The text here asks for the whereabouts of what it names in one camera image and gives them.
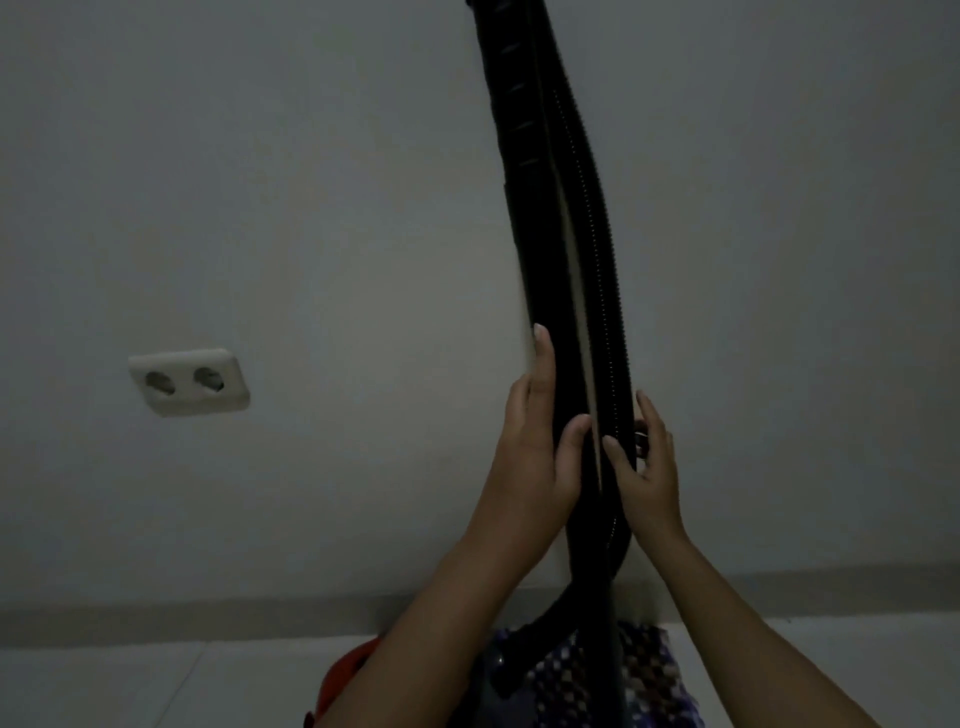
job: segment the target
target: left hand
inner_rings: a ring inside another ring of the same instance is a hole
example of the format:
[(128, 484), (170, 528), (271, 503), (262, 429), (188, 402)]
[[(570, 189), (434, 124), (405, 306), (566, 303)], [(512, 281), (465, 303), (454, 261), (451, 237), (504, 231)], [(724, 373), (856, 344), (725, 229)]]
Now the left hand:
[(550, 334), (534, 326), (534, 371), (510, 389), (503, 432), (464, 537), (496, 559), (515, 586), (543, 558), (580, 495), (580, 461), (590, 415), (567, 424), (553, 449), (556, 364)]

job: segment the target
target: socket hole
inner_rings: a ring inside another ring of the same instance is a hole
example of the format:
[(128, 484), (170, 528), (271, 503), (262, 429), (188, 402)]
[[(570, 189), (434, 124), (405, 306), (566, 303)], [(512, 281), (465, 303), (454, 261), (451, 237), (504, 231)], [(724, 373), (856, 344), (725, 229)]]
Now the socket hole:
[(147, 375), (143, 377), (143, 383), (151, 389), (156, 389), (158, 392), (165, 394), (167, 397), (177, 391), (174, 380), (163, 372), (147, 372)]
[(224, 388), (224, 378), (219, 372), (209, 367), (201, 367), (193, 373), (193, 380), (211, 392), (219, 392)]

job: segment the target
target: right hand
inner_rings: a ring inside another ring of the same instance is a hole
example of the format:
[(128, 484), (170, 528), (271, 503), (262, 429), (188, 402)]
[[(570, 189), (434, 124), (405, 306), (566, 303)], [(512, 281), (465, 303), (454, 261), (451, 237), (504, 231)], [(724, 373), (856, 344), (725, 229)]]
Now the right hand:
[(684, 522), (680, 516), (680, 484), (677, 461), (673, 454), (673, 435), (667, 432), (657, 408), (642, 392), (636, 401), (647, 424), (650, 452), (646, 467), (637, 473), (615, 438), (603, 438), (603, 449), (616, 472), (623, 512), (648, 554), (664, 544), (686, 541)]

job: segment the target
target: forearm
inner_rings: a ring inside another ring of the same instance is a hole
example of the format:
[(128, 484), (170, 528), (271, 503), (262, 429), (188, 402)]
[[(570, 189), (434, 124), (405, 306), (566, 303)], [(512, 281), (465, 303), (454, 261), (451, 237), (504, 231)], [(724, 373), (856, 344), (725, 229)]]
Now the forearm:
[(514, 586), (482, 549), (458, 544), (337, 698), (322, 728), (445, 725)]
[(648, 545), (737, 728), (876, 724), (736, 593), (686, 538)]

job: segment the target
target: finger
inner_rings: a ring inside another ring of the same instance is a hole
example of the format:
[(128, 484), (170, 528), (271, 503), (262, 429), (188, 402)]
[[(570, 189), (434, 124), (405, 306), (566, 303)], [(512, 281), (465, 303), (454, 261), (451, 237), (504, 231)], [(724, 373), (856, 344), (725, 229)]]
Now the finger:
[(636, 400), (640, 404), (640, 411), (647, 423), (647, 437), (650, 438), (650, 454), (647, 455), (647, 467), (656, 468), (669, 457), (666, 425), (663, 424), (660, 413), (649, 397), (642, 392), (637, 392)]
[(616, 484), (623, 488), (627, 478), (636, 476), (627, 453), (623, 451), (620, 443), (612, 435), (604, 435), (603, 450), (607, 454), (610, 464), (613, 465), (613, 472), (616, 473)]
[(566, 424), (557, 445), (557, 489), (571, 506), (580, 495), (580, 463), (591, 423), (590, 415), (577, 415)]
[(557, 381), (553, 342), (550, 341), (550, 332), (540, 324), (534, 324), (534, 341), (537, 360), (530, 377), (527, 424), (549, 432), (553, 426), (553, 390)]
[(530, 392), (530, 375), (523, 375), (510, 387), (507, 396), (507, 412), (503, 418), (504, 434), (517, 434), (527, 419), (527, 395)]

